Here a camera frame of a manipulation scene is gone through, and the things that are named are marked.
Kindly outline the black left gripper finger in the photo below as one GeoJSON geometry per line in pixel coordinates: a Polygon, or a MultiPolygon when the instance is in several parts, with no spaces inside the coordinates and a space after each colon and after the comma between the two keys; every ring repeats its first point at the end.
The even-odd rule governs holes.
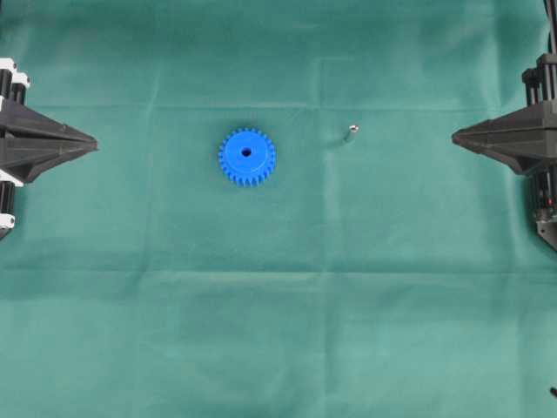
{"type": "Polygon", "coordinates": [[[97,145],[71,145],[66,148],[49,150],[48,152],[24,152],[23,158],[9,164],[1,165],[1,171],[6,172],[24,184],[32,183],[43,172],[58,165],[81,158],[90,152],[96,152],[97,145]]]}
{"type": "Polygon", "coordinates": [[[1,128],[15,137],[59,139],[97,147],[92,136],[7,99],[1,100],[1,128]]]}

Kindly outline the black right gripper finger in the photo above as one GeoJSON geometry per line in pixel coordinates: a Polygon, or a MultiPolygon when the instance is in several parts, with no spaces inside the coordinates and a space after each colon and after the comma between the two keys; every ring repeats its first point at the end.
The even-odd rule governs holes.
{"type": "Polygon", "coordinates": [[[483,155],[508,166],[515,174],[527,176],[556,166],[555,158],[529,157],[516,152],[498,151],[478,143],[453,140],[453,143],[470,152],[483,155]]]}
{"type": "Polygon", "coordinates": [[[456,144],[471,141],[472,137],[491,138],[503,134],[523,134],[556,130],[556,100],[532,104],[504,116],[487,119],[476,125],[457,130],[452,135],[456,144]]]}

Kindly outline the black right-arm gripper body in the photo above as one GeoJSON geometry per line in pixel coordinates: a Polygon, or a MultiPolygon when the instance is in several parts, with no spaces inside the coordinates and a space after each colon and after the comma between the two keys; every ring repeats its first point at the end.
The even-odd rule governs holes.
{"type": "MultiPolygon", "coordinates": [[[[556,98],[556,53],[549,51],[522,73],[527,106],[556,98]]],[[[536,232],[556,250],[556,163],[543,163],[528,175],[536,232]]]]}

